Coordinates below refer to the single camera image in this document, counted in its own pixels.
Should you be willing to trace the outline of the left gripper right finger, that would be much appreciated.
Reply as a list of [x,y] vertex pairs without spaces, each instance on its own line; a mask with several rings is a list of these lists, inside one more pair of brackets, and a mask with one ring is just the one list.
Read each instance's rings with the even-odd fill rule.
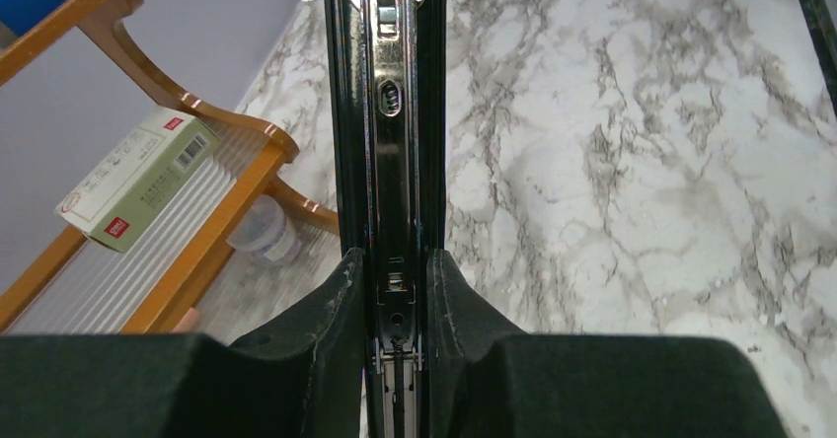
[[751,361],[709,337],[534,334],[427,263],[429,437],[783,437]]

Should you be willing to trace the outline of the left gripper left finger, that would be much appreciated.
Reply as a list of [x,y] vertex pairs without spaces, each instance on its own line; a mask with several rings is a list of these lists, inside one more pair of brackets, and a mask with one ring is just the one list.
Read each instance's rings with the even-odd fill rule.
[[5,437],[355,437],[363,253],[279,316],[202,333],[1,340]]

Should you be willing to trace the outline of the black stapler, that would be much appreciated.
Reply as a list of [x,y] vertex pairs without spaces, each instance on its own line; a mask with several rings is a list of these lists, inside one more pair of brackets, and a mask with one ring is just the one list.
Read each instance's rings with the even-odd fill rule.
[[426,437],[427,263],[444,244],[446,0],[324,0],[338,216],[363,255],[373,437]]

